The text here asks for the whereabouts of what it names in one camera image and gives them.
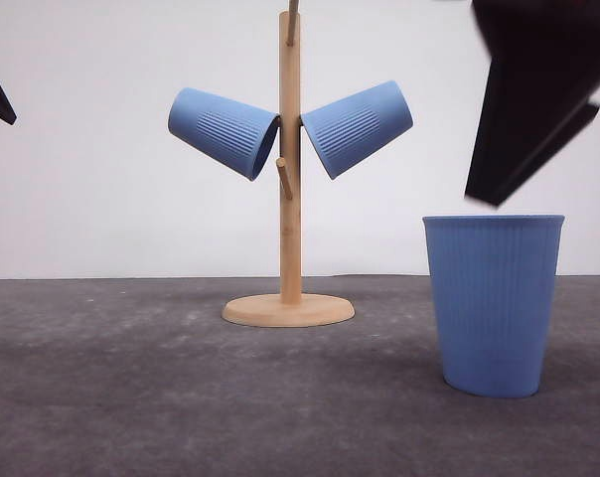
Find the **wooden pole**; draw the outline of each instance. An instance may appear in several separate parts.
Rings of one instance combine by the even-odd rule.
[[[297,304],[302,299],[300,222],[300,15],[280,14],[280,156],[284,157],[292,198],[280,185],[280,298]],[[287,45],[290,29],[293,41]]]

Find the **blue plastic cup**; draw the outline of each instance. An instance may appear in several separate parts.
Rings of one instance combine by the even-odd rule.
[[[273,112],[187,87],[174,100],[168,129],[253,181],[269,156],[277,118]]]
[[[331,179],[412,127],[408,104],[395,81],[358,92],[301,117]]]
[[[564,216],[425,217],[443,375],[458,390],[538,390]]]

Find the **wooden peg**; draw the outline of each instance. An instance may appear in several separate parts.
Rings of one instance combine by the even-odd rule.
[[[289,28],[287,29],[287,46],[293,47],[293,39],[296,35],[296,20],[298,18],[298,1],[289,0]]]
[[[282,189],[284,190],[284,197],[290,201],[293,199],[293,194],[291,193],[291,184],[289,183],[289,175],[287,174],[287,163],[285,162],[284,157],[276,159],[276,168],[278,169],[278,175],[280,176],[280,182],[282,183]]]

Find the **cup rim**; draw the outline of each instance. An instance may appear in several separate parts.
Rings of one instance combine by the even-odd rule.
[[[475,221],[475,222],[496,222],[496,221],[554,221],[563,222],[565,216],[562,215],[532,215],[532,214],[520,214],[520,215],[475,215],[475,216],[425,216],[422,218],[424,222],[447,222],[447,221]]]

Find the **hanging blue cup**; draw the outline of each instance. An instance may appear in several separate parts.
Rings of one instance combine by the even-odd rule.
[[[563,216],[425,217],[443,375],[491,398],[538,390]]]
[[[174,100],[168,129],[253,181],[276,137],[278,114],[187,87]]]
[[[384,82],[301,117],[331,179],[412,127],[408,104],[395,81]]]

